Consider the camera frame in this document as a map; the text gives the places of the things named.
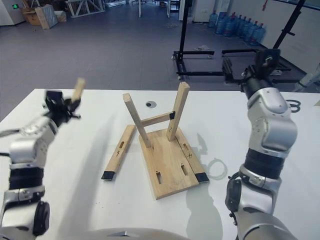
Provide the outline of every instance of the gray floor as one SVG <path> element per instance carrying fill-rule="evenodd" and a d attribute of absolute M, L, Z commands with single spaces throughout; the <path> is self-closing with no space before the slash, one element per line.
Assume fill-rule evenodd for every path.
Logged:
<path fill-rule="evenodd" d="M 26 22 L 0 28 L 0 119 L 2 120 L 35 88 L 70 89 L 77 77 L 87 89 L 176 90 L 173 51 L 179 49 L 181 22 L 175 13 L 147 3 L 138 18 L 137 5 L 106 9 L 106 12 L 68 18 L 50 30 Z M 247 46 L 237 38 L 215 35 L 205 24 L 188 24 L 185 50 L 207 45 L 213 59 L 186 59 L 190 71 L 220 71 L 221 50 Z M 235 75 L 253 64 L 251 53 L 231 57 Z M 301 78 L 293 69 L 285 78 Z M 238 91 L 223 77 L 190 77 L 194 91 Z M 292 85 L 278 85 L 282 91 Z"/>

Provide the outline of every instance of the silver robot arm segment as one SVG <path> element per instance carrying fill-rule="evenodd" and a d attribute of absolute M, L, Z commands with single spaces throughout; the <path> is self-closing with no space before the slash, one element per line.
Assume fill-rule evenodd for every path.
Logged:
<path fill-rule="evenodd" d="M 278 49 L 258 53 L 240 83 L 248 98 L 251 135 L 245 162 L 229 177 L 225 198 L 239 240 L 296 240 L 273 216 L 280 173 L 298 135 L 290 105 L 268 79 L 279 57 Z"/>
<path fill-rule="evenodd" d="M 34 240 L 49 228 L 50 206 L 41 201 L 47 151 L 58 128 L 71 118 L 80 104 L 84 81 L 78 80 L 71 99 L 63 99 L 60 91 L 46 92 L 48 112 L 19 131 L 10 146 L 9 190 L 4 193 L 0 212 L 0 239 Z"/>

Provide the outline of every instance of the blue water bottle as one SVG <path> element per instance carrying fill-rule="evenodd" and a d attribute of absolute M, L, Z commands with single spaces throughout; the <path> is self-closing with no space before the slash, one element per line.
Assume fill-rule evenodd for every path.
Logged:
<path fill-rule="evenodd" d="M 234 24 L 234 29 L 233 29 L 233 34 L 234 35 L 237 34 L 237 30 L 238 30 L 239 24 L 242 21 L 241 17 L 242 17 L 242 15 L 239 15 L 238 18 L 235 18 L 235 24 Z"/>
<path fill-rule="evenodd" d="M 226 26 L 226 15 L 223 14 L 221 18 L 218 19 L 218 22 L 216 24 L 215 33 L 216 34 L 222 34 L 224 32 L 225 26 Z"/>
<path fill-rule="evenodd" d="M 246 35 L 245 35 L 244 40 L 245 40 L 247 43 L 249 42 L 249 40 L 250 40 L 252 34 L 254 33 L 254 31 L 258 28 L 257 23 L 258 23 L 258 21 L 255 21 L 255 22 L 254 22 L 254 25 L 252 25 L 252 26 L 248 29 L 248 31 L 246 32 Z"/>
<path fill-rule="evenodd" d="M 245 23 L 240 38 L 244 39 L 247 35 L 249 28 L 252 26 L 251 18 Z"/>
<path fill-rule="evenodd" d="M 264 24 L 261 23 L 260 27 L 258 27 L 252 34 L 249 44 L 253 46 L 258 46 L 262 39 L 264 38 L 266 34 L 266 29 L 263 28 Z"/>
<path fill-rule="evenodd" d="M 247 19 L 247 17 L 245 16 L 245 17 L 238 23 L 238 26 L 237 26 L 235 35 L 241 36 L 242 30 L 244 29 L 244 26 L 245 26 L 245 24 L 246 24 L 246 22 L 247 22 L 246 19 Z"/>
<path fill-rule="evenodd" d="M 225 28 L 223 30 L 223 36 L 231 37 L 234 33 L 235 25 L 236 25 L 236 15 L 232 15 L 227 21 L 227 23 L 225 24 Z"/>
<path fill-rule="evenodd" d="M 218 15 L 216 14 L 216 11 L 213 11 L 209 18 L 208 28 L 214 28 L 216 26 L 217 19 Z"/>

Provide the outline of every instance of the black rubber foot cap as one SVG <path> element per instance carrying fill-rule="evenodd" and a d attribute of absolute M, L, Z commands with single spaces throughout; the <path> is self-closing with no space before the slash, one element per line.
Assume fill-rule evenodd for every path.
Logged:
<path fill-rule="evenodd" d="M 196 173 L 195 177 L 196 177 L 196 179 L 198 180 L 199 183 L 205 183 L 205 182 L 209 182 L 210 181 L 205 172 Z"/>
<path fill-rule="evenodd" d="M 114 171 L 104 171 L 101 179 L 112 181 L 112 179 L 114 178 L 114 175 L 115 175 Z"/>

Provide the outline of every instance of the wooden stool leg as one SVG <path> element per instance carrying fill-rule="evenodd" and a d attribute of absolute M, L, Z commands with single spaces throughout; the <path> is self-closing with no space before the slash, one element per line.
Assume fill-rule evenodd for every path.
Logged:
<path fill-rule="evenodd" d="M 151 143 L 150 143 L 150 141 L 148 139 L 148 136 L 147 136 L 147 133 L 146 133 L 146 131 L 145 131 L 145 129 L 144 129 L 142 123 L 141 123 L 141 119 L 140 119 L 140 117 L 138 115 L 137 109 L 136 109 L 136 107 L 134 105 L 134 102 L 131 99 L 130 94 L 129 93 L 123 94 L 123 100 L 124 100 L 124 103 L 125 103 L 128 111 L 129 111 L 129 113 L 130 113 L 130 115 L 131 115 L 131 117 L 132 117 L 132 119 L 134 121 L 136 129 L 138 129 L 138 131 L 139 131 L 139 133 L 141 135 L 141 138 L 142 138 L 145 146 L 147 148 L 149 148 L 151 146 Z"/>
<path fill-rule="evenodd" d="M 174 140 L 176 137 L 177 128 L 182 115 L 182 111 L 184 110 L 189 89 L 190 86 L 185 81 L 180 83 L 172 110 L 173 112 L 175 112 L 174 119 L 170 120 L 169 127 L 166 132 L 166 136 L 169 141 Z"/>

